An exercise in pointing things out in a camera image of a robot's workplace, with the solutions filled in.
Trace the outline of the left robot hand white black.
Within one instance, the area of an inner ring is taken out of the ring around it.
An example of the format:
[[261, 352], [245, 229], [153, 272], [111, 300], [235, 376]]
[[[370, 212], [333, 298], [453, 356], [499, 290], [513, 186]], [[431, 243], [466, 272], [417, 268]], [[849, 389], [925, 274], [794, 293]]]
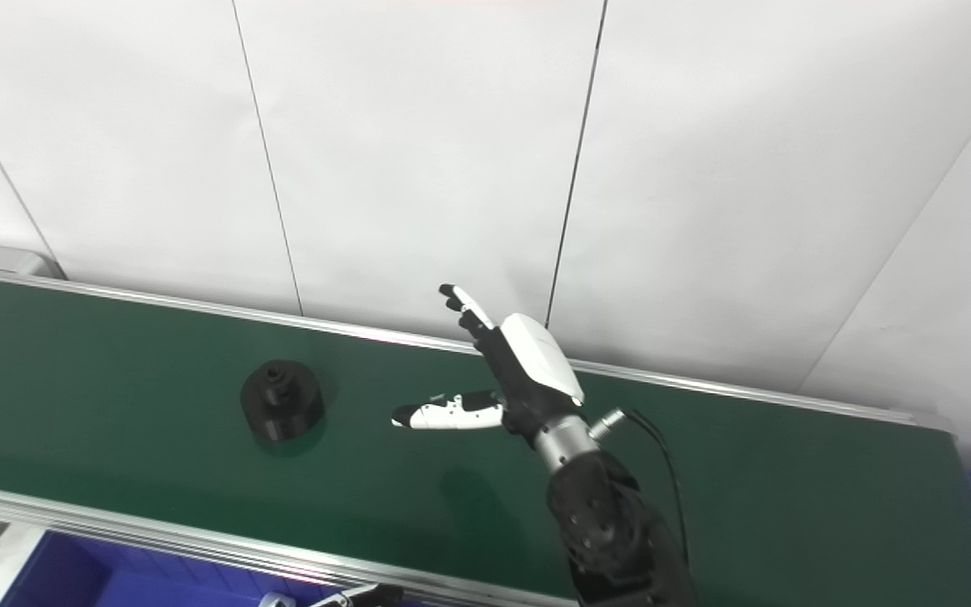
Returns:
[[378, 607], [400, 606], [405, 589], [388, 583], [368, 583], [353, 588], [336, 588], [313, 602], [313, 607]]

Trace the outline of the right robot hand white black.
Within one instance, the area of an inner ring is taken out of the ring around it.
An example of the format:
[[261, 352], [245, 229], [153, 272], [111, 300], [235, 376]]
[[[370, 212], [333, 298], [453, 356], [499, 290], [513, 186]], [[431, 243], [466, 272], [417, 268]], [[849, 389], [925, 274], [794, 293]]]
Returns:
[[437, 395], [396, 408], [393, 426], [411, 430], [467, 431], [505, 427], [529, 444], [547, 424], [575, 416], [585, 395], [569, 358], [543, 324], [525, 314], [493, 322], [463, 288], [444, 283], [438, 291], [459, 326], [485, 360], [495, 389]]

